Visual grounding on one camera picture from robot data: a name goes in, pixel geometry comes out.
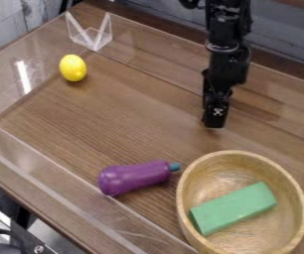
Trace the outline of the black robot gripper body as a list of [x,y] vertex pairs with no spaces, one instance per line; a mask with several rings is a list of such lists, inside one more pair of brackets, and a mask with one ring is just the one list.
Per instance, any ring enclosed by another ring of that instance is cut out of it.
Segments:
[[231,88],[246,83],[251,51],[249,43],[238,42],[234,46],[218,46],[206,42],[211,53],[210,65],[202,71],[203,103],[223,99],[231,95]]

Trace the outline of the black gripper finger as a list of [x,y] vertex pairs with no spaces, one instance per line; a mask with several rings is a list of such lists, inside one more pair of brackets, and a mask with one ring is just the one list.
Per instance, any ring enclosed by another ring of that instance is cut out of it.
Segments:
[[223,98],[206,97],[203,123],[208,128],[223,128],[227,121],[229,101]]

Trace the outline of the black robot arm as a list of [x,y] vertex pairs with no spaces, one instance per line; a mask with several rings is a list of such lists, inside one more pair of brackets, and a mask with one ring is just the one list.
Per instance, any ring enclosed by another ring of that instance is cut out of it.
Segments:
[[203,118],[208,128],[223,128],[227,120],[231,88],[246,83],[251,51],[245,36],[250,33],[250,0],[179,0],[187,9],[206,11],[208,38],[206,49],[211,53],[203,75]]

